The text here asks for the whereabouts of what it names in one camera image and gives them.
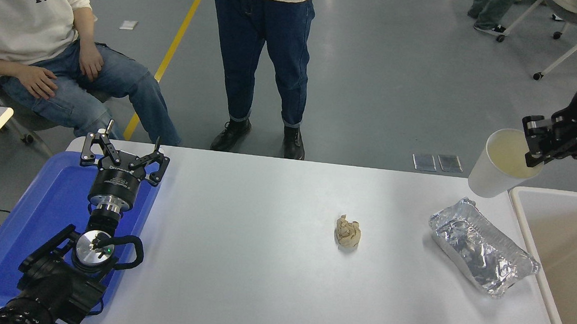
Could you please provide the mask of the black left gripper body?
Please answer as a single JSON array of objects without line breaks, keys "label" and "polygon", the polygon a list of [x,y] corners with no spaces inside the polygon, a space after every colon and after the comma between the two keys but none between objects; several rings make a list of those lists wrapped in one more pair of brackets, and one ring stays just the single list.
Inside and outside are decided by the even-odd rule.
[{"label": "black left gripper body", "polygon": [[93,180],[88,200],[93,205],[107,203],[109,199],[118,199],[119,207],[133,207],[140,189],[141,180],[145,178],[144,167],[130,167],[138,158],[137,155],[121,153],[119,165],[114,158],[103,156],[98,160],[97,177]]}]

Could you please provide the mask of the person's left hand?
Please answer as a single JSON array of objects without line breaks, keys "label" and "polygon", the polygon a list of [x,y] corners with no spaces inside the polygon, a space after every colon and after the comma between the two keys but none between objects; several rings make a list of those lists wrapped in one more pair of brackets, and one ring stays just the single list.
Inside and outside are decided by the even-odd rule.
[{"label": "person's left hand", "polygon": [[81,38],[78,46],[81,74],[87,77],[88,81],[93,82],[99,77],[105,61],[94,41]]}]

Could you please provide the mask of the person's right hand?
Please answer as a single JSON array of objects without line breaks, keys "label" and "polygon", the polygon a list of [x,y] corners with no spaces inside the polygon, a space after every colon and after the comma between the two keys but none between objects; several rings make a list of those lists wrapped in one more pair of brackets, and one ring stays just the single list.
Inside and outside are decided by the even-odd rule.
[{"label": "person's right hand", "polygon": [[39,66],[16,65],[12,76],[16,77],[34,98],[51,99],[58,89],[55,83],[56,75]]}]

